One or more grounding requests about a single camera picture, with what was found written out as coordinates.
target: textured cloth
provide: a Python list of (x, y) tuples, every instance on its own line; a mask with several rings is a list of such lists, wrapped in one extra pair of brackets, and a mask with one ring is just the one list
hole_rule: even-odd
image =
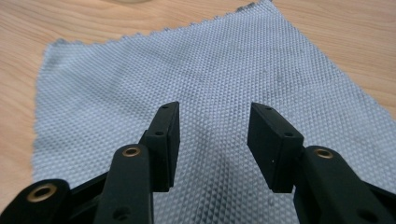
[(75, 187), (137, 143), (160, 105), (180, 102), (175, 186), (154, 193), (156, 223), (297, 223), (248, 147), (251, 102), (274, 107), (305, 146), (338, 151), (396, 192), (396, 123), (268, 1), (213, 21), (45, 52), (36, 97), (34, 180)]

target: black bracket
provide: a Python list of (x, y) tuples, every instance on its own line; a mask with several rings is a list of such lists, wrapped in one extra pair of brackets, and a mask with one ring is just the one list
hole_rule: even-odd
[(162, 105), (139, 141), (114, 153), (107, 173), (70, 189), (48, 179), (24, 189), (0, 216), (8, 223), (153, 223), (152, 192), (174, 185), (179, 105)]
[(340, 154), (303, 147), (303, 136), (277, 111), (253, 103), (247, 145), (269, 189), (292, 193), (301, 223), (395, 223), (396, 196), (361, 181)]

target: fabric texture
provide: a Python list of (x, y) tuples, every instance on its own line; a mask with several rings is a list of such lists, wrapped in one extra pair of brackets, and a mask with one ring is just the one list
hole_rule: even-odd
[(48, 45), (37, 80), (34, 181), (75, 187), (137, 143), (160, 105), (180, 102), (175, 186), (156, 223), (298, 223), (248, 147), (250, 104), (272, 106), (358, 176), (396, 192), (396, 123), (269, 1), (189, 27), (105, 44)]

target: wood grain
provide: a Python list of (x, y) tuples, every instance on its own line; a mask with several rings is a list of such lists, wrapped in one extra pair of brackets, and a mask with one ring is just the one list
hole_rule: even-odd
[[(35, 79), (48, 43), (147, 35), (212, 19), (249, 2), (0, 1), (0, 211), (32, 181)], [(396, 118), (394, 0), (275, 0), (275, 5)]]

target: screw hole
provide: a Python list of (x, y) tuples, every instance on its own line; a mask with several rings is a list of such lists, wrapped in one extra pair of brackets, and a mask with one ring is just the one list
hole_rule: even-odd
[(48, 193), (50, 193), (50, 188), (39, 189), (38, 191), (35, 192), (35, 197), (40, 197)]
[(56, 192), (56, 189), (56, 186), (51, 183), (40, 185), (27, 195), (27, 201), (38, 203), (47, 200)]
[(376, 223), (378, 221), (378, 217), (374, 213), (367, 210), (359, 209), (358, 215), (359, 217), (371, 223)]
[(122, 155), (124, 157), (134, 157), (140, 154), (140, 148), (138, 147), (129, 147), (122, 151)]
[(113, 218), (117, 221), (124, 221), (131, 215), (131, 210), (128, 207), (119, 207), (114, 211)]
[(326, 149), (322, 149), (322, 148), (315, 149), (315, 153), (317, 154), (317, 156), (324, 159), (332, 158), (332, 153)]

